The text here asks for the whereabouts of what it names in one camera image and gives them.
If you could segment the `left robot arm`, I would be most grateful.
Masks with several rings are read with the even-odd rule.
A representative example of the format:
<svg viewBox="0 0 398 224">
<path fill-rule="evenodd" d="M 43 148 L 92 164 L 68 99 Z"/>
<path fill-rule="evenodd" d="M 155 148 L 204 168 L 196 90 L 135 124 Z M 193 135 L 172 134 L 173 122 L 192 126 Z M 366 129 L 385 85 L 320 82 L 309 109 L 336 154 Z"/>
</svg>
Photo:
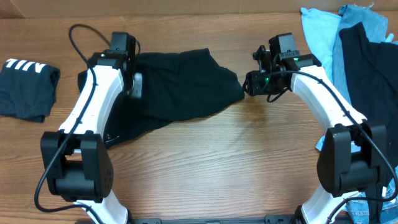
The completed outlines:
<svg viewBox="0 0 398 224">
<path fill-rule="evenodd" d="M 45 171 L 34 194 L 37 209 L 50 213 L 39 203 L 47 183 L 50 193 L 82 208 L 94 223 L 133 223 L 131 212 L 116 198 L 113 165 L 103 134 L 115 100 L 132 86 L 134 54 L 105 50 L 87 60 L 86 81 L 69 117 L 56 132 L 44 132 L 40 149 Z"/>
</svg>

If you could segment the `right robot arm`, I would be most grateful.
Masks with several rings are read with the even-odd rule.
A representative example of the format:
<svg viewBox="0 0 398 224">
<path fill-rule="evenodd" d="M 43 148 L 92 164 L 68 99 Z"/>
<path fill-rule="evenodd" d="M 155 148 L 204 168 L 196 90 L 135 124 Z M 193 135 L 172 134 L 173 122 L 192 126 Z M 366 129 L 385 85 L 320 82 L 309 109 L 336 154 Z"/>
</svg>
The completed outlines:
<svg viewBox="0 0 398 224">
<path fill-rule="evenodd" d="M 298 51 L 276 54 L 261 45 L 252 55 L 259 69 L 247 73 L 243 90 L 273 102 L 285 92 L 299 96 L 324 131 L 315 193 L 293 215 L 267 215 L 265 223 L 336 223 L 343 205 L 379 188 L 390 166 L 384 157 L 386 128 L 370 123 L 329 81 L 319 60 Z"/>
</svg>

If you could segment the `black shorts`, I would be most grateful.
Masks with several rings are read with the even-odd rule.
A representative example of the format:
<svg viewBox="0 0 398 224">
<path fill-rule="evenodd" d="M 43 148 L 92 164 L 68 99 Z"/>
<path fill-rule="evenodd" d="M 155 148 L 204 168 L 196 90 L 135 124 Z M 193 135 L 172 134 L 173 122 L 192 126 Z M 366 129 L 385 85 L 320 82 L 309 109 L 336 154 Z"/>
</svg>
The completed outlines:
<svg viewBox="0 0 398 224">
<path fill-rule="evenodd" d="M 141 53 L 142 98 L 118 96 L 104 129 L 104 145 L 138 138 L 174 121 L 204 118 L 244 99 L 237 75 L 217 64 L 208 49 Z"/>
</svg>

